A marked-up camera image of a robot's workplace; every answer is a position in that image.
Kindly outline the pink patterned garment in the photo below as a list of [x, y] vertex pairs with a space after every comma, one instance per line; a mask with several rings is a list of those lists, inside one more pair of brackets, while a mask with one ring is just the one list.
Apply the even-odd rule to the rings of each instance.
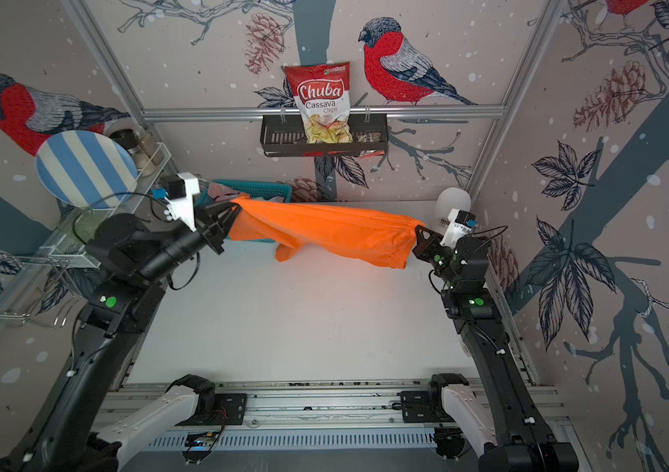
[[210, 182], [206, 188], [206, 194], [212, 202], [220, 203], [231, 201], [241, 195], [241, 192], [224, 184]]

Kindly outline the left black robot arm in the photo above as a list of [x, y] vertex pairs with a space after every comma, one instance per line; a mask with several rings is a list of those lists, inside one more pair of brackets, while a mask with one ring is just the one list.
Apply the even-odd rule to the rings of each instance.
[[123, 424], [92, 430], [125, 358], [145, 334], [173, 271], [224, 239], [241, 212], [224, 202], [194, 208], [196, 228], [184, 224], [154, 232], [133, 214], [116, 214], [86, 245], [104, 270], [78, 316], [71, 354], [31, 427], [0, 471], [119, 471], [169, 428], [193, 417], [226, 416], [216, 407], [216, 386], [196, 375], [174, 381], [165, 396]]

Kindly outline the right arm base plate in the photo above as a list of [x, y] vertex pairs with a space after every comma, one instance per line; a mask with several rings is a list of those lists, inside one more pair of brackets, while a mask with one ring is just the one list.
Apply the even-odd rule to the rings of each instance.
[[452, 424], [454, 420], [444, 412], [428, 391], [401, 391], [399, 406], [406, 424]]

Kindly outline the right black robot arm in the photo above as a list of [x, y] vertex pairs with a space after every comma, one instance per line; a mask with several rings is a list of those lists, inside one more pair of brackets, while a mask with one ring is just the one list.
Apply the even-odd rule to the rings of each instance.
[[462, 430], [481, 471], [576, 471], [577, 454], [546, 423], [509, 350], [509, 335], [490, 291], [488, 237], [465, 235], [453, 246], [442, 234], [417, 226], [414, 256], [442, 280], [440, 298], [468, 348], [489, 405], [461, 381], [436, 380], [440, 407]]

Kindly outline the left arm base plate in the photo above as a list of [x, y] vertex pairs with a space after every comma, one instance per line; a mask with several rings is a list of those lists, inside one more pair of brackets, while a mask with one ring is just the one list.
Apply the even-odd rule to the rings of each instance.
[[244, 423], [248, 395], [245, 393], [215, 393], [201, 399], [190, 423], [198, 426], [240, 426]]

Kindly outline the orange garment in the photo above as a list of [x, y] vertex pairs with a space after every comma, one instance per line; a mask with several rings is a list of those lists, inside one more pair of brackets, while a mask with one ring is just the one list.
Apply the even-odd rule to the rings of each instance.
[[275, 259], [284, 263], [306, 246], [376, 267], [404, 269], [422, 221], [378, 210], [312, 204], [283, 204], [238, 197], [241, 210], [232, 225], [233, 241], [271, 239]]

